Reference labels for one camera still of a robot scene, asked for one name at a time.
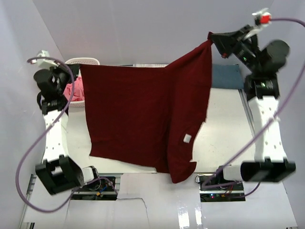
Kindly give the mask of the dark red t shirt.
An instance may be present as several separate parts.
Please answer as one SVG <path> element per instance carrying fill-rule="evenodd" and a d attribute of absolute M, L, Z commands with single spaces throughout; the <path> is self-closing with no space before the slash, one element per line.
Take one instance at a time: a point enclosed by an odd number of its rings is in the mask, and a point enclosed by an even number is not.
<path fill-rule="evenodd" d="M 196 169 L 193 144 L 212 87 L 212 41 L 165 67 L 80 66 L 90 156 L 153 167 L 173 183 Z"/>

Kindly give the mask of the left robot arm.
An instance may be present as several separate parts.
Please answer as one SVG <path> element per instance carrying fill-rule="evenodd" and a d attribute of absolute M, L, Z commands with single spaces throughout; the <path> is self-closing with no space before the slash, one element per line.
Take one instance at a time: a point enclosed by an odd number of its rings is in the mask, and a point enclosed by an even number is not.
<path fill-rule="evenodd" d="M 38 70 L 33 78 L 40 92 L 37 103 L 47 128 L 45 151 L 42 162 L 35 172 L 49 194 L 55 195 L 69 189 L 86 186 L 89 190 L 100 187 L 101 179 L 94 166 L 79 167 L 69 156 L 67 144 L 68 109 L 63 92 L 71 79 L 77 79 L 80 66 L 50 67 Z"/>

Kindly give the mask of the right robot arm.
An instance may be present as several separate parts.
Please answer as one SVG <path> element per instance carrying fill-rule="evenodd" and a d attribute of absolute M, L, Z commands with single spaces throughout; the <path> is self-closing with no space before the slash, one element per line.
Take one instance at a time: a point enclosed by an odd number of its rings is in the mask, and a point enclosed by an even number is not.
<path fill-rule="evenodd" d="M 296 170 L 295 163 L 287 159 L 279 119 L 274 116 L 280 97 L 277 73 L 285 66 L 290 47 L 283 40 L 273 40 L 260 50 L 257 31 L 249 25 L 234 32 L 211 33 L 209 39 L 223 58 L 233 54 L 251 71 L 244 80 L 244 92 L 255 137 L 254 158 L 220 167 L 215 184 L 227 190 L 233 181 L 279 182 Z"/>

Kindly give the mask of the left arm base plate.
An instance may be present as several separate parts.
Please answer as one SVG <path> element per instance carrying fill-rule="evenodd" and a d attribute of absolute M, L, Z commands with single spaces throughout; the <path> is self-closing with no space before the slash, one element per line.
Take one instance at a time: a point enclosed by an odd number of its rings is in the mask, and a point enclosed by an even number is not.
<path fill-rule="evenodd" d="M 106 176 L 109 181 L 101 179 L 76 191 L 71 200 L 115 201 L 120 189 L 120 176 Z"/>

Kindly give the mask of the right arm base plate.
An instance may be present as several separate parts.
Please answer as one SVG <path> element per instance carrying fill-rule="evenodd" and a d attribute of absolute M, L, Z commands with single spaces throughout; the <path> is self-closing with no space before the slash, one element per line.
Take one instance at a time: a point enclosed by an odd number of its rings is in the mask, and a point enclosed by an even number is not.
<path fill-rule="evenodd" d="M 215 177 L 207 186 L 217 185 L 217 187 L 203 188 L 203 182 L 210 174 L 198 174 L 194 181 L 199 185 L 200 201 L 202 203 L 214 202 L 235 202 L 245 201 L 244 186 L 242 182 L 225 180 L 223 177 Z"/>

